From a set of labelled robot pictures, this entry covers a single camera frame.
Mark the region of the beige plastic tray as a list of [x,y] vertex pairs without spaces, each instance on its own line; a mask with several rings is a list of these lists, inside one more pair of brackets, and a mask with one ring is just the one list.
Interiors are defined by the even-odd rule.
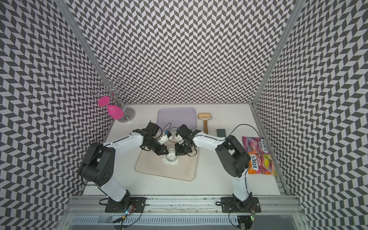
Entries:
[[[165,143],[169,154],[175,154],[174,144]],[[165,155],[158,156],[153,151],[141,151],[135,170],[140,173],[168,177],[173,179],[192,181],[196,176],[199,150],[196,156],[178,156],[177,165],[166,165],[162,159]]]

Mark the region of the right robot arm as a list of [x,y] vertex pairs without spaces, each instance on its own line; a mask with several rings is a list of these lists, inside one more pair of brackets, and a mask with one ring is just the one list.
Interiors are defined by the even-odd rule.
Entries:
[[219,138],[208,135],[198,129],[192,131],[181,125],[175,134],[176,155],[188,155],[192,149],[203,148],[215,152],[224,170],[233,177],[233,198],[245,202],[251,195],[246,182],[251,156],[235,136]]

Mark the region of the white dough ball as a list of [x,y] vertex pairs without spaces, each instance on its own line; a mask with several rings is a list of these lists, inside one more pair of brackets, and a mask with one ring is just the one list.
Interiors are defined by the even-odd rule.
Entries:
[[167,154],[163,157],[162,161],[166,165],[177,165],[178,164],[178,156],[175,154]]

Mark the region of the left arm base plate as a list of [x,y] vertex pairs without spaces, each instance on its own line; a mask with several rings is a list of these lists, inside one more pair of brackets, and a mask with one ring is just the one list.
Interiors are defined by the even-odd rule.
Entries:
[[130,197],[128,199],[123,199],[121,202],[116,202],[109,198],[105,206],[105,213],[123,213],[127,211],[130,205],[134,206],[134,213],[142,213],[146,200],[146,197]]

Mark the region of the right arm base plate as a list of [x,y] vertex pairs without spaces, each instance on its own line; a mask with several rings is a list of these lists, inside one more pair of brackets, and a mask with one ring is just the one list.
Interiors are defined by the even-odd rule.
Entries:
[[220,207],[223,213],[240,212],[240,213],[261,213],[259,199],[249,196],[245,201],[240,201],[236,197],[221,197]]

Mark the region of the purple plastic tray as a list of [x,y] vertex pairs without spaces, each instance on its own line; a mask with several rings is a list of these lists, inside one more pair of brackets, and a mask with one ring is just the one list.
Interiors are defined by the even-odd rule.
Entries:
[[193,107],[164,108],[158,112],[157,125],[164,128],[168,123],[172,127],[186,125],[190,130],[197,128],[197,116]]

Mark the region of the pink wine glass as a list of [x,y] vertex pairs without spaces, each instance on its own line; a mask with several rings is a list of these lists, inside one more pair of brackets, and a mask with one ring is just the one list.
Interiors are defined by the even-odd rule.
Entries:
[[110,104],[111,98],[109,96],[101,97],[97,104],[101,107],[106,106],[108,114],[115,120],[119,120],[124,116],[124,111],[117,105]]

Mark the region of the black handled metal spatula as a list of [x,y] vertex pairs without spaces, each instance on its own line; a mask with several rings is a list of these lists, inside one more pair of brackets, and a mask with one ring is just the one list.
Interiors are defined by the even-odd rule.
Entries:
[[227,137],[226,130],[225,129],[217,129],[217,137],[219,137],[219,138]]

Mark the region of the wooden dough roller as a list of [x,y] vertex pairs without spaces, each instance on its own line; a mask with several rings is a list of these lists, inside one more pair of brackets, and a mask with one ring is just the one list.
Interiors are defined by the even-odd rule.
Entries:
[[199,113],[197,118],[203,121],[203,132],[205,134],[208,134],[209,133],[208,121],[212,119],[211,113]]

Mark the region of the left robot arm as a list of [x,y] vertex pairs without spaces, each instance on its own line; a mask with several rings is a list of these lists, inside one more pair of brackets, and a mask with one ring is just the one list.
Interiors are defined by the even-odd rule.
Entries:
[[89,146],[80,164],[78,174],[82,180],[93,182],[112,204],[126,211],[130,206],[130,192],[116,179],[115,166],[121,166],[117,157],[133,149],[152,150],[157,155],[168,154],[167,147],[155,139],[160,127],[149,122],[144,129],[135,129],[128,136],[116,141]]

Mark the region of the colourful candy bag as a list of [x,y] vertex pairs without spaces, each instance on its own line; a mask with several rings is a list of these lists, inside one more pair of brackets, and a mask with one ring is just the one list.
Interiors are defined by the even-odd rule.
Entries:
[[251,157],[249,174],[278,175],[264,138],[242,137],[242,141]]

